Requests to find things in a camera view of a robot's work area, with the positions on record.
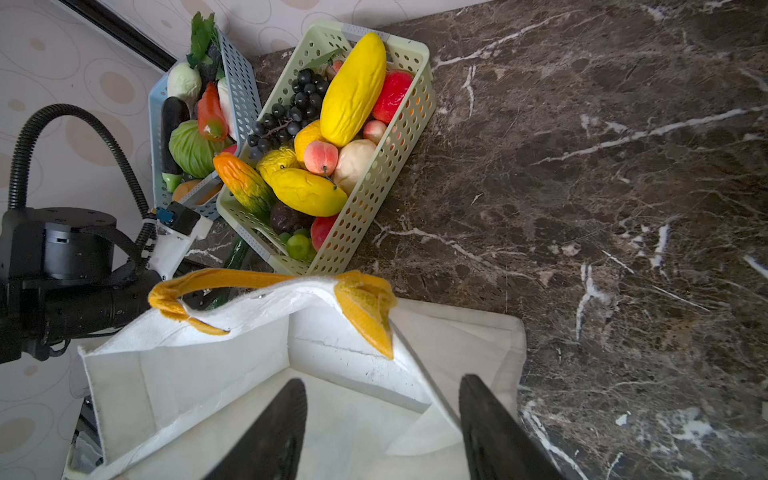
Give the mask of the orange-green papaya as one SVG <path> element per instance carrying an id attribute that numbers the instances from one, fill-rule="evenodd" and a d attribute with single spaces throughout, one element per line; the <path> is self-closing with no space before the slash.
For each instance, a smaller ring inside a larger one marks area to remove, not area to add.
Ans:
<path id="1" fill-rule="evenodd" d="M 267 223 L 276 197 L 258 171 L 227 152 L 217 155 L 213 159 L 213 165 L 240 205 L 257 219 Z"/>

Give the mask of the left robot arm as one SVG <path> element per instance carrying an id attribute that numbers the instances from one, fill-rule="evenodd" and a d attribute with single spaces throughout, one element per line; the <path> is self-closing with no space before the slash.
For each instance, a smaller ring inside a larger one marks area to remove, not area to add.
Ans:
<path id="1" fill-rule="evenodd" d="M 151 206 L 100 114 L 11 98 L 1 117 L 17 127 L 1 154 L 1 361 L 44 362 L 147 312 L 157 228 L 199 217 Z"/>

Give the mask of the orange-red carrot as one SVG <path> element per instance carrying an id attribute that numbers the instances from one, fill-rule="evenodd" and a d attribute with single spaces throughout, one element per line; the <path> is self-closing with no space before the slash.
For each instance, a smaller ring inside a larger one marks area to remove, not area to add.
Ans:
<path id="1" fill-rule="evenodd" d="M 197 103 L 199 133 L 208 141 L 223 141 L 228 136 L 225 116 L 219 105 L 217 87 L 208 83 Z"/>

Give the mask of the tall yellow mango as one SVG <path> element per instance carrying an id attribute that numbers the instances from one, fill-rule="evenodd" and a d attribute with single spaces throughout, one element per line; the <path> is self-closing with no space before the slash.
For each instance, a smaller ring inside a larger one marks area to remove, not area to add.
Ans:
<path id="1" fill-rule="evenodd" d="M 330 83 L 321 115 L 321 135 L 336 147 L 350 143 L 370 115 L 386 76 L 386 50 L 374 32 L 354 46 Z"/>

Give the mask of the black grape bunch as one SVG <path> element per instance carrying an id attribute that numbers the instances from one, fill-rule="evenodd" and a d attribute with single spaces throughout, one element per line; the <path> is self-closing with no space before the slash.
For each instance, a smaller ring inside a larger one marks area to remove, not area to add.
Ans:
<path id="1" fill-rule="evenodd" d="M 329 85 L 326 74 L 299 70 L 289 82 L 289 96 L 273 103 L 248 135 L 249 159 L 255 162 L 279 147 L 293 147 L 299 132 L 320 118 Z"/>

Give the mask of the green leafy vegetable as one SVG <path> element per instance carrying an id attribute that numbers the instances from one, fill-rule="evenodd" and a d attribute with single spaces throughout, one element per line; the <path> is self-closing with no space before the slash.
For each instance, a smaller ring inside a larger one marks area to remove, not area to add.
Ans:
<path id="1" fill-rule="evenodd" d="M 216 35 L 215 14 L 210 13 L 207 17 L 204 17 L 198 11 L 191 20 L 190 49 L 186 56 L 187 63 L 191 68 L 198 67 L 199 65 L 213 64 L 208 50 L 214 42 Z"/>

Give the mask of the green cabbage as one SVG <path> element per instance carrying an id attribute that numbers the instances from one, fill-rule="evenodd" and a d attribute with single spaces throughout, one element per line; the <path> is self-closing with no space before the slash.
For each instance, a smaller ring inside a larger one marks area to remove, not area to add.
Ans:
<path id="1" fill-rule="evenodd" d="M 198 130 L 196 120 L 188 120 L 174 129 L 169 139 L 169 151 L 182 171 L 202 179 L 214 170 L 213 159 L 234 142 L 226 137 L 223 141 L 208 141 Z"/>

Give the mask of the beige pear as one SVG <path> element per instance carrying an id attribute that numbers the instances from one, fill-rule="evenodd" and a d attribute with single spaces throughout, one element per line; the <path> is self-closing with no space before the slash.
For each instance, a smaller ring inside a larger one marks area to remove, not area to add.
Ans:
<path id="1" fill-rule="evenodd" d="M 376 148 L 370 140 L 361 139 L 350 142 L 340 150 L 332 179 L 348 196 L 365 176 Z"/>

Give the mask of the yellow lemon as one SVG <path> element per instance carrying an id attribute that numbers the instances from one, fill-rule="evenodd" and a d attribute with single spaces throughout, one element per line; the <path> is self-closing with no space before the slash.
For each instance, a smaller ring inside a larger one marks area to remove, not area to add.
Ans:
<path id="1" fill-rule="evenodd" d="M 301 164 L 305 163 L 304 156 L 307 147 L 314 141 L 325 141 L 321 131 L 320 120 L 315 120 L 302 128 L 294 138 L 294 151 L 297 160 Z"/>

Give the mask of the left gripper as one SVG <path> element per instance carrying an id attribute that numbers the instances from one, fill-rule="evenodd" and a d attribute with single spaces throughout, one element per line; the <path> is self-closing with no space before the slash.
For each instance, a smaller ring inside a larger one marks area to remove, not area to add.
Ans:
<path id="1" fill-rule="evenodd" d="M 150 251 L 115 217 L 83 208 L 14 209 L 2 218 L 1 360 L 45 361 L 76 339 L 105 336 L 148 310 L 156 284 L 188 271 L 212 221 L 173 202 L 145 222 Z"/>

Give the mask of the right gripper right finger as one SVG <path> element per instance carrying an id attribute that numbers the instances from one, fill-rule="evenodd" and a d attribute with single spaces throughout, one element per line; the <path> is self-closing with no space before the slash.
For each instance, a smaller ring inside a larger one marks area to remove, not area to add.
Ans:
<path id="1" fill-rule="evenodd" d="M 472 479 L 563 477 L 475 374 L 466 374 L 461 379 L 459 412 Z"/>

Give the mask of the pink peach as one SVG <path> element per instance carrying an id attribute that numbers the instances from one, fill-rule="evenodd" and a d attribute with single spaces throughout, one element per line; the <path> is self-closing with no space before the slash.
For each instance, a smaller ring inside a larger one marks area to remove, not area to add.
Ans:
<path id="1" fill-rule="evenodd" d="M 325 141 L 312 141 L 304 151 L 306 169 L 320 176 L 331 176 L 338 165 L 338 158 L 339 150 Z"/>

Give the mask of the white grocery bag yellow handles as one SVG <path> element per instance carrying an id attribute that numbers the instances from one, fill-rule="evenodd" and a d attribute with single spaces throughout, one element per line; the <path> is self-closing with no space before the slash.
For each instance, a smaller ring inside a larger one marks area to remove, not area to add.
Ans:
<path id="1" fill-rule="evenodd" d="M 80 351 L 97 479 L 201 479 L 297 379 L 302 479 L 466 479 L 463 376 L 510 414 L 526 359 L 513 316 L 387 296 L 379 278 L 203 270 Z"/>

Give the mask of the blue plastic basket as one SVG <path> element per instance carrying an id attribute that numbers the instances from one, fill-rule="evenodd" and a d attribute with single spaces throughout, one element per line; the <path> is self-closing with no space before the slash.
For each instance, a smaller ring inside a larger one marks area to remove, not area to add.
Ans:
<path id="1" fill-rule="evenodd" d="M 195 19 L 192 38 L 148 98 L 153 200 L 215 219 L 223 182 L 214 158 L 244 151 L 262 104 L 251 64 L 225 34 Z"/>

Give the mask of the white radish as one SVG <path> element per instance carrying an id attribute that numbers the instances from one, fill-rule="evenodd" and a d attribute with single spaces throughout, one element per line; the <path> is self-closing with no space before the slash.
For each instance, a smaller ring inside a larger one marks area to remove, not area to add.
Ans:
<path id="1" fill-rule="evenodd" d="M 183 100 L 189 111 L 193 110 L 202 89 L 199 72 L 186 62 L 177 63 L 168 73 L 167 95 Z"/>

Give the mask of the green plastic basket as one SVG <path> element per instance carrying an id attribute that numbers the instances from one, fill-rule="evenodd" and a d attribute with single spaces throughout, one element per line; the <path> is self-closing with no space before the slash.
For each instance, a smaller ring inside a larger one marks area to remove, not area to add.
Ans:
<path id="1" fill-rule="evenodd" d="M 218 213 L 279 274 L 346 269 L 435 111 L 425 44 L 327 20 L 304 34 L 267 107 L 301 106 L 295 81 L 336 58 L 318 120 L 255 167 L 216 163 Z"/>

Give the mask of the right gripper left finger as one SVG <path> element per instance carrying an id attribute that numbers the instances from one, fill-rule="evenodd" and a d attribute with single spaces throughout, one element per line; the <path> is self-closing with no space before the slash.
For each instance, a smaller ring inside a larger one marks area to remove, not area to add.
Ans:
<path id="1" fill-rule="evenodd" d="M 295 479 L 306 432 L 308 401 L 302 380 L 289 380 L 208 479 Z"/>

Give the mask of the lying yellow mango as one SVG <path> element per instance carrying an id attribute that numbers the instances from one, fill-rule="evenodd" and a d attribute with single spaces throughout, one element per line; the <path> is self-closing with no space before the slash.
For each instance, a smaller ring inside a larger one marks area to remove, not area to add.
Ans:
<path id="1" fill-rule="evenodd" d="M 288 207 L 313 217 L 341 212 L 348 196 L 331 180 L 299 168 L 286 168 L 267 180 L 277 198 Z"/>

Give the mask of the red-green mango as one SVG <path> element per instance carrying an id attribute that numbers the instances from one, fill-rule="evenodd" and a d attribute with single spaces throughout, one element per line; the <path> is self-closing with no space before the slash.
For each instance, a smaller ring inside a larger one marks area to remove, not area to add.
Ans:
<path id="1" fill-rule="evenodd" d="M 320 251 L 326 239 L 328 238 L 338 216 L 316 217 L 310 229 L 313 248 Z"/>

